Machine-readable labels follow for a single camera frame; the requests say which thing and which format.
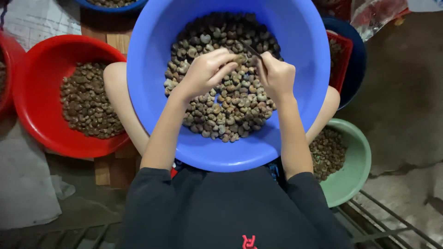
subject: hand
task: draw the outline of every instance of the hand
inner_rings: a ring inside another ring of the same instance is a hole
[[[295,67],[274,58],[271,53],[264,52],[261,57],[255,57],[260,76],[260,82],[266,94],[279,105],[283,99],[293,98]]]
[[[171,94],[179,94],[186,101],[190,101],[194,97],[208,93],[225,75],[238,67],[237,63],[230,62],[234,58],[235,54],[230,54],[226,48],[198,56],[189,67],[185,78]]]

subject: green plastic basin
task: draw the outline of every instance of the green plastic basin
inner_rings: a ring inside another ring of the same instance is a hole
[[[350,122],[333,118],[327,126],[340,132],[348,146],[343,168],[320,183],[328,206],[334,207],[349,201],[365,184],[371,169],[371,148],[361,130]]]

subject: red logo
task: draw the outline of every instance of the red logo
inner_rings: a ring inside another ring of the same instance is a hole
[[[255,235],[252,236],[252,239],[248,239],[246,235],[243,235],[243,249],[257,249],[256,246],[254,246],[255,242]]]

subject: person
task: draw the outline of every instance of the person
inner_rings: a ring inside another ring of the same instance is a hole
[[[109,100],[143,155],[128,191],[117,248],[352,248],[313,176],[308,147],[337,110],[339,94],[328,89],[317,119],[305,134],[292,93],[295,67],[268,52],[262,54],[263,61],[257,59],[257,68],[278,110],[286,188],[264,167],[232,173],[187,167],[171,179],[187,105],[238,66],[231,62],[234,56],[227,49],[217,49],[197,57],[171,92],[150,137],[129,98],[126,64],[118,62],[105,69]]]

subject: black shirt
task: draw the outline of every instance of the black shirt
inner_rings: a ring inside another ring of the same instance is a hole
[[[264,167],[235,173],[142,168],[129,188],[118,248],[352,248],[311,173],[285,192]]]

